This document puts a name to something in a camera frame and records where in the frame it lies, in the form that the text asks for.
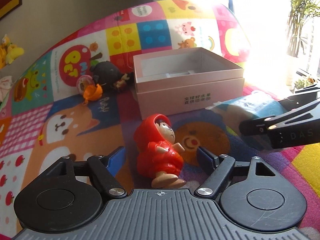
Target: yellow plush toy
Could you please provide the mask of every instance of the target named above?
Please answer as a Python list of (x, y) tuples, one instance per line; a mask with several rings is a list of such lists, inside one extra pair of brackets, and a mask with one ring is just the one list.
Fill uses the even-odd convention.
[(2, 49), (6, 49), (5, 64), (11, 64), (17, 57), (24, 54), (24, 49), (12, 44), (7, 34), (2, 39)]
[(0, 69), (3, 68), (5, 63), (5, 57), (7, 56), (7, 49), (4, 46), (0, 46)]

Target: colorful patchwork blanket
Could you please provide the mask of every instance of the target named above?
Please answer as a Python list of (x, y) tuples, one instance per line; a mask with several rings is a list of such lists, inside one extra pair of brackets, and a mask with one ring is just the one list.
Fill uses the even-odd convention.
[[(116, 178), (128, 191), (150, 187), (150, 179), (136, 171), (133, 133), (141, 117), (134, 89), (104, 93), (84, 106), (76, 81), (92, 75), (90, 67), (102, 61), (130, 73), (134, 55), (191, 47), (204, 47), (240, 66), (250, 52), (239, 23), (223, 5), (164, 0), (122, 10), (76, 31), (23, 73), (0, 107), (0, 240), (21, 230), (15, 196), (61, 156), (82, 161), (125, 146), (126, 155), (114, 167)], [(246, 85), (244, 95), (255, 90)], [(211, 110), (169, 119), (177, 142), (188, 144), (180, 175), (186, 187), (194, 189), (206, 179), (196, 161), (198, 146), (238, 161), (261, 155), (304, 194), (308, 210), (301, 228), (320, 239), (319, 144), (265, 154), (244, 143)], [(77, 179), (89, 182), (87, 177)]]

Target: orange toy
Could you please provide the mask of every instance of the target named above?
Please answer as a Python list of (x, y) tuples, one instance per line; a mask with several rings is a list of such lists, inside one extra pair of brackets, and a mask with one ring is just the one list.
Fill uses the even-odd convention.
[(83, 93), (84, 98), (84, 104), (86, 105), (89, 101), (96, 101), (102, 96), (102, 87), (97, 84), (97, 86), (94, 85), (88, 85)]

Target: black plush toy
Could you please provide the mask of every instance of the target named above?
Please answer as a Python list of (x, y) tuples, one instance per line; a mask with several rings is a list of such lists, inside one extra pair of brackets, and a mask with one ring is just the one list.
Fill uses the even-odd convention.
[(93, 73), (92, 79), (95, 84), (99, 84), (103, 91), (114, 90), (114, 84), (121, 80), (123, 74), (110, 61), (103, 61), (90, 67)]

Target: box lid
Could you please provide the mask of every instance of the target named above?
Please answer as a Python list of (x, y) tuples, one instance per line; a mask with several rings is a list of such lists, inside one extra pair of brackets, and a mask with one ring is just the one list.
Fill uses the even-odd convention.
[(242, 78), (239, 65), (204, 48), (173, 49), (133, 56), (138, 93)]

